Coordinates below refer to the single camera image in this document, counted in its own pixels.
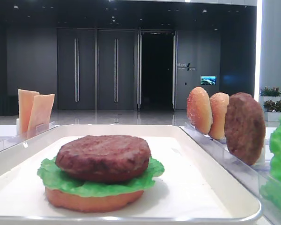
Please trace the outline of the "dark double door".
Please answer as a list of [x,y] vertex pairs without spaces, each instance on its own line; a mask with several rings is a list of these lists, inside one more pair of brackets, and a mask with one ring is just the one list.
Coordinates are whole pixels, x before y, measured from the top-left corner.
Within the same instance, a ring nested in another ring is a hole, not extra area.
[[98,109],[134,109],[134,32],[98,32]]
[[59,29],[58,108],[95,108],[95,32]]

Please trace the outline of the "white rectangular tray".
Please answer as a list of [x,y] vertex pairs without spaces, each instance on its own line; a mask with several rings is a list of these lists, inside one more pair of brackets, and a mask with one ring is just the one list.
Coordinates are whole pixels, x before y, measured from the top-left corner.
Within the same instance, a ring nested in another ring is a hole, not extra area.
[[[43,159],[86,135],[144,138],[165,168],[126,208],[79,213],[51,206],[37,176]],[[262,205],[183,129],[170,125],[63,125],[0,152],[0,225],[253,225]]]

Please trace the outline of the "potted plants in planter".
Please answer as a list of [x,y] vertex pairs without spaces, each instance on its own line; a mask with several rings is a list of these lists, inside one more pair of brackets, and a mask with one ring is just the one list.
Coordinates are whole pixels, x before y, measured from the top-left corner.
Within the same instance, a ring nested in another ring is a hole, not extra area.
[[260,89],[259,103],[261,104],[265,121],[278,122],[281,117],[281,90],[279,87],[264,87]]

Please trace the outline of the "left clear acrylic rail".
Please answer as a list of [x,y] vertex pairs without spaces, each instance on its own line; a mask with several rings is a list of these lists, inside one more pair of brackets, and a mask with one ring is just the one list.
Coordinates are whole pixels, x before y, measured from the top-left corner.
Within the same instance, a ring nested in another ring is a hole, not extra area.
[[33,130],[20,134],[18,119],[16,121],[16,125],[0,125],[0,134],[6,135],[0,136],[0,152],[11,146],[25,142],[28,139],[46,132],[47,130],[50,130],[56,126],[57,125],[55,125],[55,122],[50,122],[49,124],[41,124],[37,125]]

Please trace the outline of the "orange cheese slice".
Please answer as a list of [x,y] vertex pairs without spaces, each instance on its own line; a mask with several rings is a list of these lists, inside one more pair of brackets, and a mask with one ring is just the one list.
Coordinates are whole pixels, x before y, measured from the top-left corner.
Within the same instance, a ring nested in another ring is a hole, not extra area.
[[54,98],[55,94],[34,96],[27,138],[32,138],[49,127]]
[[37,91],[18,89],[19,131],[20,134],[28,131],[34,96],[40,95]]

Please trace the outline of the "right clear acrylic rail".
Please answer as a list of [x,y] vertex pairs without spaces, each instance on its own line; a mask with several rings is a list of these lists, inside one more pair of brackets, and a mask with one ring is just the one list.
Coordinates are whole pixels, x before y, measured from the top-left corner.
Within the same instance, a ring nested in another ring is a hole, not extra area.
[[200,147],[261,200],[264,217],[273,225],[281,225],[281,182],[270,175],[273,154],[269,149],[269,140],[270,134],[275,129],[274,127],[266,128],[261,156],[255,165],[248,166],[229,153],[225,139],[217,141],[208,135],[203,135],[188,122],[183,126],[183,130]]

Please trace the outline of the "clear acrylic rail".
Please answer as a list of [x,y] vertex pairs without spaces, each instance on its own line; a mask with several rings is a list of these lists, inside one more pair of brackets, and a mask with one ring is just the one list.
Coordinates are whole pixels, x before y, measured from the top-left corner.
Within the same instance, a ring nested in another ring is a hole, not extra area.
[[203,135],[188,122],[183,126],[183,130],[200,147],[261,200],[264,217],[273,225],[281,225],[281,182],[270,175],[273,154],[269,149],[269,140],[270,134],[275,129],[274,127],[266,128],[261,156],[255,165],[248,166],[229,153],[225,139],[217,141],[208,135]]
[[11,146],[25,142],[28,139],[46,132],[47,130],[50,130],[56,126],[57,125],[55,125],[55,122],[50,122],[49,124],[41,124],[37,125],[33,130],[20,134],[18,119],[16,121],[16,125],[0,125],[0,134],[6,135],[0,136],[0,152]]

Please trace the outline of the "orange cheese slice rear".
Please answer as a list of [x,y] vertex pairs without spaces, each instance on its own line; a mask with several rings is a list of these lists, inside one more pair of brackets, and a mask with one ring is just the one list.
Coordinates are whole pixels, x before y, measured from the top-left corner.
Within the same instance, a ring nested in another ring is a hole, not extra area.
[[19,131],[20,134],[28,131],[34,96],[40,95],[37,91],[18,89]]

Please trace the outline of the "orange cheese slice front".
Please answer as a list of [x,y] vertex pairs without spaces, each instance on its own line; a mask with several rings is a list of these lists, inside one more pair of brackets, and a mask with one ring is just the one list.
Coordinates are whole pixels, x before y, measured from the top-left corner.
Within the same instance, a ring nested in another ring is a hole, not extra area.
[[27,138],[32,138],[49,127],[54,98],[55,94],[34,96]]

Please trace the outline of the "brown meat patty on burger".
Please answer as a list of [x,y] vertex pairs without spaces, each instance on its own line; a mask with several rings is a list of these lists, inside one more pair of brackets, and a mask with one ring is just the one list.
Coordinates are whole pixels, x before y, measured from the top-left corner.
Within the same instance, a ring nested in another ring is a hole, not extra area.
[[64,144],[55,164],[76,179],[116,183],[142,175],[150,156],[150,147],[142,138],[87,135]]

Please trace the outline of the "sesame bun half inner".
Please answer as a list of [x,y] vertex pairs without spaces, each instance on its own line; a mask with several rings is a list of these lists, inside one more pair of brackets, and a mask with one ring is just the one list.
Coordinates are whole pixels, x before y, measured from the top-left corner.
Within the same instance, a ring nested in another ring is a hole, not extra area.
[[222,139],[224,134],[225,115],[227,105],[229,104],[229,95],[223,92],[215,93],[210,97],[213,123],[211,125],[209,136],[213,139]]

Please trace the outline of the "green lettuce leaf standing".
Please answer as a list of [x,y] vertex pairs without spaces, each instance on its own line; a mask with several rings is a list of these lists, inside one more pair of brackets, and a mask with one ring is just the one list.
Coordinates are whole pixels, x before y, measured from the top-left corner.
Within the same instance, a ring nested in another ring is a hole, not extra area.
[[274,156],[270,162],[271,178],[261,187],[261,194],[281,210],[281,117],[280,125],[271,133],[269,149]]

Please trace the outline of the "brown meat patty standing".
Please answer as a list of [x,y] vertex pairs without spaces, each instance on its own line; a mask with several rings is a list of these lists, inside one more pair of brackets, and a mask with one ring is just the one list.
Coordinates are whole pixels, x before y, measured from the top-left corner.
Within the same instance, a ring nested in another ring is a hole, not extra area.
[[230,154],[247,165],[257,162],[262,152],[266,126],[261,105],[248,93],[229,97],[224,133]]

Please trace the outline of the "bottom bun slice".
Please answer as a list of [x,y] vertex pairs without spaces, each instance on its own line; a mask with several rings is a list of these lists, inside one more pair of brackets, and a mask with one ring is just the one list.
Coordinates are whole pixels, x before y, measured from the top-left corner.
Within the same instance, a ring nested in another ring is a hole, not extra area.
[[144,191],[136,191],[120,195],[109,195],[105,197],[81,197],[68,194],[60,190],[45,188],[48,202],[57,208],[74,210],[79,212],[111,212],[122,209],[137,201]]

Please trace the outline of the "sesame bun half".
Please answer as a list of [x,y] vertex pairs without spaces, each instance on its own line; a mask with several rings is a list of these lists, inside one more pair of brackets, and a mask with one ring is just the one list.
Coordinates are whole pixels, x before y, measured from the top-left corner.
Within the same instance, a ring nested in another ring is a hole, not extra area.
[[195,87],[187,98],[187,117],[196,130],[207,135],[213,123],[208,93],[202,87]]
[[223,92],[215,93],[210,97],[213,123],[211,125],[209,136],[213,139],[222,139],[224,134],[225,115],[227,105],[229,104],[229,95]]

